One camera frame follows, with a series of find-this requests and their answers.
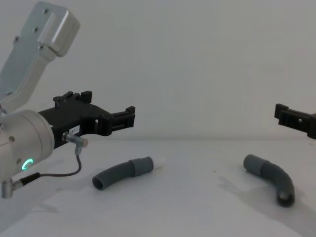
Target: tube opening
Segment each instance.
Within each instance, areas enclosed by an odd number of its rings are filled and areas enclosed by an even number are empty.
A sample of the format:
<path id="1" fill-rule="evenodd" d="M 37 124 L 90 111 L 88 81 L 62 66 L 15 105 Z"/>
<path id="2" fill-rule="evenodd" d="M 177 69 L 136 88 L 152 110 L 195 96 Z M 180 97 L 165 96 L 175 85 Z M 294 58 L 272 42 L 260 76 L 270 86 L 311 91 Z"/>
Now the tube opening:
<path id="1" fill-rule="evenodd" d="M 277 201 L 281 206 L 284 207 L 290 207 L 294 204 L 294 195 L 288 194 L 286 197 L 284 197 L 282 194 L 279 194 L 277 196 Z"/>
<path id="2" fill-rule="evenodd" d="M 93 185 L 94 185 L 94 187 L 95 187 L 96 189 L 98 189 L 98 190 L 103 190 L 104 185 L 103 185 L 103 183 L 102 183 L 99 179 L 93 178 L 93 179 L 92 179 L 92 183 L 93 183 Z"/>

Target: white wall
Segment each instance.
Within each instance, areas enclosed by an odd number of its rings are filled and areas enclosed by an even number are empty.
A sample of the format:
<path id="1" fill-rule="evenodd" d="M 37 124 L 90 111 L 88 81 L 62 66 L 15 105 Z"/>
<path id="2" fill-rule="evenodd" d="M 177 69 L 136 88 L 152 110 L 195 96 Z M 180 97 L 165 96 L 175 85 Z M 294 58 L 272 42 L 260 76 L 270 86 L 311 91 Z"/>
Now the white wall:
<path id="1" fill-rule="evenodd" d="M 0 65 L 35 0 L 0 3 Z M 51 0 L 81 22 L 25 108 L 92 90 L 110 112 L 134 105 L 112 138 L 305 138 L 275 103 L 316 111 L 314 0 Z"/>

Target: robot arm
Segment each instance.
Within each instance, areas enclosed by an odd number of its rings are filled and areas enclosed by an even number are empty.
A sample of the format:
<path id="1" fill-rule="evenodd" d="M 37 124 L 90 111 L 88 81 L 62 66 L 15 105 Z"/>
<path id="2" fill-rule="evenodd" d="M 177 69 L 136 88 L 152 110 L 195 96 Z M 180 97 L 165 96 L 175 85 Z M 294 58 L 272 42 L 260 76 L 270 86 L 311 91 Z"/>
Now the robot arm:
<path id="1" fill-rule="evenodd" d="M 31 97 L 46 65 L 65 56 L 80 28 L 65 7 L 38 2 L 0 73 L 0 105 L 8 114 Z"/>
<path id="2" fill-rule="evenodd" d="M 134 126 L 135 107 L 111 114 L 91 104 L 92 92 L 68 92 L 53 100 L 54 108 L 12 113 L 31 97 L 46 65 L 67 54 L 79 21 L 66 8 L 39 2 L 35 5 L 21 36 L 0 73 L 0 182 L 2 197 L 41 176 L 64 177 L 81 169 L 79 154 L 87 145 L 80 136 L 109 136 L 113 131 Z M 67 142 L 77 145 L 78 171 L 70 174 L 33 174 L 16 182 L 12 176 L 48 158 L 55 148 Z"/>

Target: cable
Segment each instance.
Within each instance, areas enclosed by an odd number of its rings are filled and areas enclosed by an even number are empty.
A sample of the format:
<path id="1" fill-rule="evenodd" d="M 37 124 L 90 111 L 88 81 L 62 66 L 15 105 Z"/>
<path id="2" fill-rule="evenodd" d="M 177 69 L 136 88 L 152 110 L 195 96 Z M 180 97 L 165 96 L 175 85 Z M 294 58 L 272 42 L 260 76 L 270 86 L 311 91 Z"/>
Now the cable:
<path id="1" fill-rule="evenodd" d="M 68 177 L 78 174 L 81 171 L 82 164 L 79 155 L 76 155 L 77 162 L 78 162 L 78 169 L 75 172 L 68 173 L 68 174 L 40 174 L 41 177 Z"/>
<path id="2" fill-rule="evenodd" d="M 80 171 L 81 171 L 81 168 L 82 168 L 82 164 L 81 164 L 81 160 L 80 160 L 80 157 L 79 155 L 76 155 L 76 158 L 77 158 L 77 162 L 78 162 L 78 169 L 73 172 L 73 173 L 68 173 L 68 174 L 40 174 L 40 173 L 34 173 L 34 174 L 31 174 L 29 176 L 26 176 L 18 181 L 16 181 L 15 183 L 21 183 L 22 186 L 25 186 L 27 184 L 29 184 L 30 182 L 33 182 L 34 180 L 40 178 L 40 177 L 68 177 L 68 176 L 72 176 L 72 175 L 75 175 L 75 174 L 78 174 Z"/>

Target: curved pipe fitting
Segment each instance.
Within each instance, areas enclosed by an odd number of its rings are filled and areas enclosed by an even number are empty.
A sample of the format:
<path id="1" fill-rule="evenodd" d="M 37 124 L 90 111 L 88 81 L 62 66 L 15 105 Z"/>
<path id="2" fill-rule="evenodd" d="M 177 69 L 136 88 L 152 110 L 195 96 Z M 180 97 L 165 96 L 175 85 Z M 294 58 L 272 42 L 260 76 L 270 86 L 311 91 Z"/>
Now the curved pipe fitting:
<path id="1" fill-rule="evenodd" d="M 120 180 L 140 176 L 163 166 L 163 160 L 157 162 L 150 157 L 133 159 L 97 174 L 92 178 L 92 183 L 96 189 L 104 190 Z"/>
<path id="2" fill-rule="evenodd" d="M 276 187 L 276 200 L 280 206 L 290 207 L 295 202 L 292 179 L 279 166 L 254 155 L 247 155 L 243 167 L 249 172 L 271 181 Z"/>

